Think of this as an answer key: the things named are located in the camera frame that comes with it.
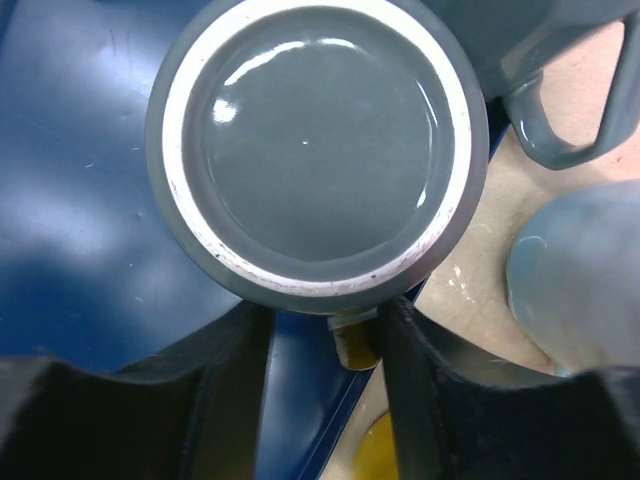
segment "yellow object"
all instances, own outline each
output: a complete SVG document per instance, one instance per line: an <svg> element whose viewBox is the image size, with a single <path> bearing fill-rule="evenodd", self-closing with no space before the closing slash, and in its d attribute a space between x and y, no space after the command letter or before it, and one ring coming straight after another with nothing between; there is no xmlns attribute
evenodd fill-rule
<svg viewBox="0 0 640 480"><path fill-rule="evenodd" d="M369 345L364 323L336 328L333 331L338 358L349 370L369 370L378 364L378 357Z"/></svg>
<svg viewBox="0 0 640 480"><path fill-rule="evenodd" d="M366 433L353 459L354 480L399 480L391 416L385 413Z"/></svg>

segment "beige floor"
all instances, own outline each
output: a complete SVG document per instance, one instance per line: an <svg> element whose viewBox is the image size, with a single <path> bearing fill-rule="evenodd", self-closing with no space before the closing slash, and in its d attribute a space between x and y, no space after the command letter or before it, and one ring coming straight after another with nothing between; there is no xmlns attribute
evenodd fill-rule
<svg viewBox="0 0 640 480"><path fill-rule="evenodd" d="M583 143L595 137L621 39L621 26L612 26L545 71L545 108L554 129L565 139ZM558 195L588 185L639 177L640 133L589 165L551 172L529 160L510 131L490 164L485 191L471 226L431 276L418 307L495 354L549 370L548 358L518 328L506 303L503 272L513 237L533 212ZM384 382L378 368L323 479L351 478L351 459L360 439L386 409Z"/></svg>

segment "ceramic mug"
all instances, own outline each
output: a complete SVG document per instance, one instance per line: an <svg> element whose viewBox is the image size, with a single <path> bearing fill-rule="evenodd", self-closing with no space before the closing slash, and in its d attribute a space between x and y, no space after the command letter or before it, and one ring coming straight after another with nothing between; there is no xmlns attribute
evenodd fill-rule
<svg viewBox="0 0 640 480"><path fill-rule="evenodd" d="M553 170L620 145L640 118L640 0L422 0L456 35L487 101L502 97L522 147ZM540 100L542 69L615 22L624 42L596 140L571 145L553 133Z"/></svg>
<svg viewBox="0 0 640 480"><path fill-rule="evenodd" d="M559 368L640 365L640 180L556 198L516 236L509 304Z"/></svg>
<svg viewBox="0 0 640 480"><path fill-rule="evenodd" d="M418 0L217 0L168 53L149 173L211 277L272 307L348 312L423 280L484 185L482 92Z"/></svg>

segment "gray mug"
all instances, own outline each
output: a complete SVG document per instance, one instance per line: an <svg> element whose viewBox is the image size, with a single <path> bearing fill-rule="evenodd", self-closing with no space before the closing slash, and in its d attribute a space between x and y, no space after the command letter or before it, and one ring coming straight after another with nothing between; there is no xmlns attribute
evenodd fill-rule
<svg viewBox="0 0 640 480"><path fill-rule="evenodd" d="M160 68L151 184L237 295L367 310L447 256L484 185L484 99L418 0L216 0Z"/></svg>
<svg viewBox="0 0 640 480"><path fill-rule="evenodd" d="M627 140L640 117L640 0L422 0L449 27L485 99L502 97L525 152L552 170L592 160ZM624 23L624 42L595 141L572 145L551 129L542 69L602 27Z"/></svg>

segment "blue plastic tray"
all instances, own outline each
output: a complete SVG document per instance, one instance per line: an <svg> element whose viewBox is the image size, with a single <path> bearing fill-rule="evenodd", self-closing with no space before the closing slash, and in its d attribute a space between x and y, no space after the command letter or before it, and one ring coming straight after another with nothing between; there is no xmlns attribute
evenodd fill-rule
<svg viewBox="0 0 640 480"><path fill-rule="evenodd" d="M174 241L145 164L155 75L206 3L0 0L0 354L114 371L239 301ZM324 318L280 314L256 478L316 478L367 379Z"/></svg>

